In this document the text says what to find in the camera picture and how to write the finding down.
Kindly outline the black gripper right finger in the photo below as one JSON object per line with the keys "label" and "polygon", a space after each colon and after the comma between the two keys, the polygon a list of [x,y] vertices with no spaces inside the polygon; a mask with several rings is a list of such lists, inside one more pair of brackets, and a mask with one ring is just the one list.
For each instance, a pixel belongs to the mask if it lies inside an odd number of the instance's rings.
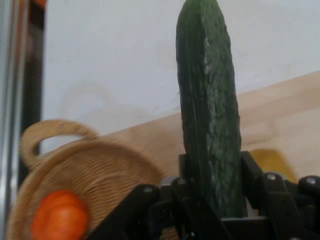
{"label": "black gripper right finger", "polygon": [[320,238],[320,178],[297,183],[277,172],[264,172],[248,151],[241,152],[244,193],[259,217],[240,220],[241,240],[318,240]]}

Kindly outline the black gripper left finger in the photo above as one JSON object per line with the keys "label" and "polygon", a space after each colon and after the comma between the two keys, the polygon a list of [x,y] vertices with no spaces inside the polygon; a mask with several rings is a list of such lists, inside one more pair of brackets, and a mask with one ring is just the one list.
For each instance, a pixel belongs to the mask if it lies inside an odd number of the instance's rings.
{"label": "black gripper left finger", "polygon": [[137,185],[87,238],[158,240],[174,227],[181,240],[225,240],[221,219],[194,187],[188,155],[179,155],[178,163],[179,177],[161,187]]}

